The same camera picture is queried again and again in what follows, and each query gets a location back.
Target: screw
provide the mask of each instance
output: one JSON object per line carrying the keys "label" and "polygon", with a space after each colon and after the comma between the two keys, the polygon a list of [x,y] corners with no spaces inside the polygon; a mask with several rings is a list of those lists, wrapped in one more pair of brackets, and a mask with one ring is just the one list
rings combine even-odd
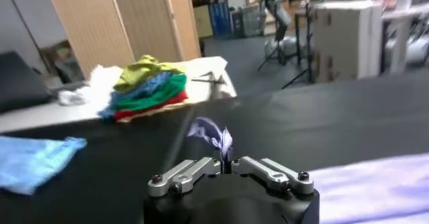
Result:
{"label": "screw", "polygon": [[300,172],[298,174],[298,180],[307,181],[310,179],[310,175],[307,172]]}
{"label": "screw", "polygon": [[162,181],[162,175],[156,174],[152,177],[152,183],[158,184]]}
{"label": "screw", "polygon": [[172,190],[173,194],[181,194],[182,193],[182,185],[178,184],[178,183],[173,184],[171,190]]}
{"label": "screw", "polygon": [[290,189],[291,186],[292,185],[288,181],[285,181],[285,182],[283,182],[283,183],[280,184],[280,190],[282,192],[287,192]]}

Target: wooden panel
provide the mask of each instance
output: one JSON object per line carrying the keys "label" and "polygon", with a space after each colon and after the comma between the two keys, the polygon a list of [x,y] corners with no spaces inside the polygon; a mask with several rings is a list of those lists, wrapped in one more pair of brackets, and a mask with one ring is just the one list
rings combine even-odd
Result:
{"label": "wooden panel", "polygon": [[192,0],[170,0],[185,60],[201,57]]}
{"label": "wooden panel", "polygon": [[210,13],[208,12],[208,5],[196,7],[194,9],[196,29],[198,37],[204,38],[213,36],[213,29],[210,22]]}
{"label": "wooden panel", "polygon": [[86,78],[98,64],[126,66],[135,61],[114,0],[52,3]]}
{"label": "wooden panel", "polygon": [[160,61],[181,56],[168,0],[116,0],[135,57],[151,54]]}

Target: blue folded cloth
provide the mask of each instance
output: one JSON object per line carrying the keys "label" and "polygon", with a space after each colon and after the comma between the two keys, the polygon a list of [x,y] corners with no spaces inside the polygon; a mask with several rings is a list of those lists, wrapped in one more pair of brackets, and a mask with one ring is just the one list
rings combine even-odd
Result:
{"label": "blue folded cloth", "polygon": [[132,91],[127,93],[121,93],[119,91],[113,91],[111,93],[111,101],[109,106],[104,110],[99,112],[99,115],[103,119],[111,119],[115,114],[114,106],[119,101],[127,100],[127,99],[137,99],[142,97],[148,97],[152,95],[161,85],[166,83],[168,79],[172,76],[171,72],[161,72],[149,80],[141,83]]}
{"label": "blue folded cloth", "polygon": [[31,195],[85,146],[85,139],[75,137],[55,141],[0,136],[0,188]]}

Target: light blue towel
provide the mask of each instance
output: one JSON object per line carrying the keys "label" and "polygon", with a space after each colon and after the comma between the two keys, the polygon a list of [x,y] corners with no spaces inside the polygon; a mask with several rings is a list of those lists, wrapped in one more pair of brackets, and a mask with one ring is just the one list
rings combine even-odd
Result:
{"label": "light blue towel", "polygon": [[310,175],[320,193],[321,224],[429,223],[429,154],[359,162]]}
{"label": "light blue towel", "polygon": [[85,146],[85,139],[74,137],[54,141],[0,136],[0,187],[31,195]]}

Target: red cloth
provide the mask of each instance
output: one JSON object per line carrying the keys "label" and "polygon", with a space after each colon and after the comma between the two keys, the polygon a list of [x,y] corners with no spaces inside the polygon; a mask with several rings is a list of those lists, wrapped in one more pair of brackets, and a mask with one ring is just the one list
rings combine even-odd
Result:
{"label": "red cloth", "polygon": [[115,112],[115,121],[118,121],[118,120],[126,118],[126,117],[133,117],[134,115],[146,113],[146,112],[151,111],[151,110],[160,109],[162,107],[165,107],[166,105],[181,103],[182,101],[184,101],[187,98],[188,98],[188,95],[186,94],[186,92],[182,91],[182,92],[178,93],[175,97],[168,99],[166,102],[160,103],[158,105],[155,105],[155,106],[147,108],[147,109],[142,109],[142,110],[138,110],[138,111],[127,111],[127,110],[117,111],[117,112]]}

